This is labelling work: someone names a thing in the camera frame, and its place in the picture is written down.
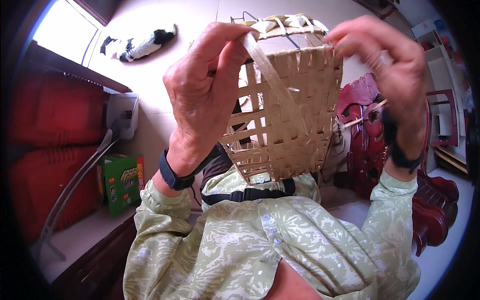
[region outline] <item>sleeve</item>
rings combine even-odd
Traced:
[[[372,260],[382,299],[406,299],[420,280],[420,268],[411,258],[412,198],[417,178],[396,180],[385,170],[370,195],[371,206],[362,231],[373,245]]]
[[[191,201],[187,191],[178,197],[161,194],[150,180],[140,192],[137,228],[123,276],[125,299],[147,299],[170,264],[178,245],[192,227],[187,223]]]

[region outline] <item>person's left hand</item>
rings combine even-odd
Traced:
[[[237,39],[252,30],[240,24],[209,24],[163,75],[177,120],[167,161],[178,177],[193,172],[225,133],[238,98],[240,67],[248,57]],[[212,70],[214,77],[208,75]]]

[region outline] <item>floor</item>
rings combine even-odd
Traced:
[[[99,41],[103,41],[107,36],[131,38],[139,29],[170,28],[172,23],[178,25],[179,33],[170,44],[150,57],[129,64],[107,59],[99,53],[100,45],[97,44],[89,63],[92,70],[125,84],[140,94],[138,130],[132,140],[120,143],[117,151],[132,155],[143,154],[147,179],[156,172],[158,157],[161,151],[168,147],[168,138],[176,126],[172,106],[162,83],[162,74],[186,53],[189,43],[195,40],[210,22],[230,22],[231,16],[241,17],[243,11],[248,11],[257,18],[305,12],[329,29],[345,20],[371,14],[352,0],[125,0],[102,31]],[[393,15],[388,22],[402,32],[409,33],[409,27],[402,17]],[[300,46],[305,45],[302,38],[294,37],[294,40]],[[263,41],[261,47],[267,53],[293,48],[284,38]],[[344,63],[342,86],[366,72],[370,70],[358,59],[350,58]],[[414,257],[422,269],[422,277],[419,286],[409,297],[411,300],[425,299],[448,267],[465,230],[473,194],[473,187],[461,178],[442,170],[434,171],[431,176],[442,176],[457,183],[460,191],[458,217],[445,243],[439,247],[427,247],[420,258]],[[198,207],[195,201],[192,202],[192,207]],[[345,219],[355,216],[351,221],[361,225],[368,206],[357,204],[345,209],[333,214]],[[193,224],[198,215],[192,215],[189,223]]]

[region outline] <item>hand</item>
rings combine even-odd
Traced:
[[[420,156],[425,134],[425,58],[418,43],[387,23],[370,16],[343,22],[325,36],[336,54],[358,54],[377,76],[377,85],[388,99],[388,112],[398,125],[397,142],[406,157]],[[382,63],[382,50],[394,59]]]
[[[237,39],[252,30],[240,24],[209,24],[188,53],[163,75],[177,121],[167,162],[178,177],[191,174],[225,133],[238,98],[240,67],[248,57]],[[214,77],[208,75],[212,70],[216,70]],[[158,189],[165,185],[160,181],[157,172]]]

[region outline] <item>person's right hand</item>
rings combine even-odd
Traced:
[[[426,63],[420,45],[370,16],[339,24],[324,41],[335,46],[336,55],[358,54],[373,70],[380,93],[388,99],[389,115],[398,125],[398,145],[408,159],[417,159],[426,118]],[[394,59],[391,66],[381,61],[384,49]]]

